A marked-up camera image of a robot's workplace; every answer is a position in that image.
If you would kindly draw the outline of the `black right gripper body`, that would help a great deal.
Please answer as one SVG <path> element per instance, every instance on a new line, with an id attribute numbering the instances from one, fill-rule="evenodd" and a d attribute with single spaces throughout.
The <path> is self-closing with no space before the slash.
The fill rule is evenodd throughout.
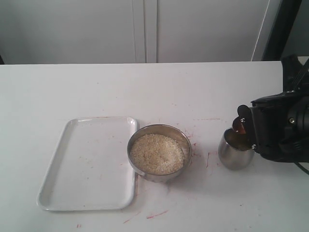
<path id="1" fill-rule="evenodd" d="M 309 93 L 282 92 L 252 101 L 256 153 L 275 162 L 309 161 Z"/>

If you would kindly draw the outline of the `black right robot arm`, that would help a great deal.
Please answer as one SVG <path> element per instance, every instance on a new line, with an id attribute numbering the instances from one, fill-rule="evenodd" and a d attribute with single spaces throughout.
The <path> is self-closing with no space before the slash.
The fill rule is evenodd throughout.
<path id="1" fill-rule="evenodd" d="M 281 59 L 283 91 L 252 101 L 256 153 L 275 162 L 309 161 L 309 63 Z"/>

